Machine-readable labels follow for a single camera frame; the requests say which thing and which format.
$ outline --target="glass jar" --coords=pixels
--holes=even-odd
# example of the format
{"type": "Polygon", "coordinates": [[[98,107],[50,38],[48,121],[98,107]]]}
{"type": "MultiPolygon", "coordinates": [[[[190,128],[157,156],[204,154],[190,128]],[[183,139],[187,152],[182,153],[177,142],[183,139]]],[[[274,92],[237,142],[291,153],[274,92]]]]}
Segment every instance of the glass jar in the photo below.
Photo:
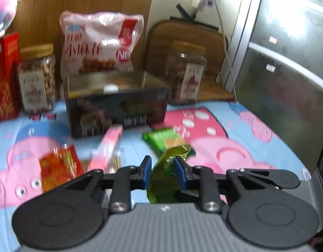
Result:
{"type": "Polygon", "coordinates": [[[165,79],[171,87],[171,104],[195,103],[207,60],[205,47],[173,41],[165,68],[165,79]]]}
{"type": "Polygon", "coordinates": [[[20,50],[18,79],[24,112],[35,114],[53,109],[56,100],[53,44],[34,45],[20,50]]]}

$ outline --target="metal screw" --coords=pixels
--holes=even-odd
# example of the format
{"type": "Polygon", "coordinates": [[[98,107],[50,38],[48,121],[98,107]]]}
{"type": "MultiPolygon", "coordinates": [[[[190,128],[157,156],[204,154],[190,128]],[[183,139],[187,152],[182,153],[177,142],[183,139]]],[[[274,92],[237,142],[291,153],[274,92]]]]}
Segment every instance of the metal screw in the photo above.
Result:
{"type": "Polygon", "coordinates": [[[216,212],[220,208],[219,205],[215,202],[207,202],[203,207],[206,211],[209,211],[209,212],[216,212]]]}
{"type": "Polygon", "coordinates": [[[111,205],[111,208],[114,210],[114,211],[119,211],[119,212],[122,212],[122,211],[125,211],[127,210],[127,204],[126,203],[123,203],[123,202],[115,202],[111,205]]]}

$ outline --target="peppa pig print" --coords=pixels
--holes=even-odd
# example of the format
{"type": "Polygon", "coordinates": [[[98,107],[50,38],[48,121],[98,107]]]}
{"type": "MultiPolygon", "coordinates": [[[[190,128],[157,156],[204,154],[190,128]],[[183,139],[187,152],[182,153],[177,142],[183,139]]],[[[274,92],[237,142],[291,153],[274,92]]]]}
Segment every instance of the peppa pig print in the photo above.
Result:
{"type": "Polygon", "coordinates": [[[264,143],[270,142],[275,133],[263,121],[239,103],[230,103],[229,107],[232,111],[239,114],[241,120],[251,126],[251,131],[255,138],[264,143]]]}
{"type": "MultiPolygon", "coordinates": [[[[253,120],[245,110],[242,112],[244,116],[248,115],[249,120],[253,120]]],[[[269,129],[270,132],[265,135],[260,122],[254,125],[258,138],[268,141],[272,131],[269,129]]],[[[164,124],[154,128],[164,126],[173,126],[173,129],[195,149],[196,156],[187,161],[191,166],[207,166],[215,173],[226,173],[228,169],[240,168],[274,169],[266,162],[254,161],[243,145],[228,137],[219,121],[206,108],[169,111],[166,113],[164,124]]]]}
{"type": "Polygon", "coordinates": [[[19,206],[42,193],[39,158],[59,148],[69,134],[66,125],[54,122],[33,122],[20,130],[7,153],[7,167],[0,171],[0,208],[19,206]]]}

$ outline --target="green foil wrapper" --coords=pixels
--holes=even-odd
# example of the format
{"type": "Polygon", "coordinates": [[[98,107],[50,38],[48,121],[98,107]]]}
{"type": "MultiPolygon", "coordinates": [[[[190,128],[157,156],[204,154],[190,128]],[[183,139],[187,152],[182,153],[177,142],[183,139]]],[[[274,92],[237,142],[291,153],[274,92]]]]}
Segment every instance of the green foil wrapper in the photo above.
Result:
{"type": "Polygon", "coordinates": [[[180,187],[174,175],[173,160],[176,156],[186,160],[195,155],[195,151],[173,128],[147,132],[142,135],[142,138],[159,156],[147,188],[150,203],[176,203],[174,194],[180,190],[180,187]]]}

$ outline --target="red gift box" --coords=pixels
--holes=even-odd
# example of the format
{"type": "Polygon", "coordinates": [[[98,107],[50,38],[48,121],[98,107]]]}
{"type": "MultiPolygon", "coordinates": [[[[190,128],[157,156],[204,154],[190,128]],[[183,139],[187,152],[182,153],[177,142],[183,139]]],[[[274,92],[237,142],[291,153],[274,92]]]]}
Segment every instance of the red gift box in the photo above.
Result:
{"type": "Polygon", "coordinates": [[[0,121],[16,118],[21,109],[18,63],[18,33],[0,38],[0,121]]]}

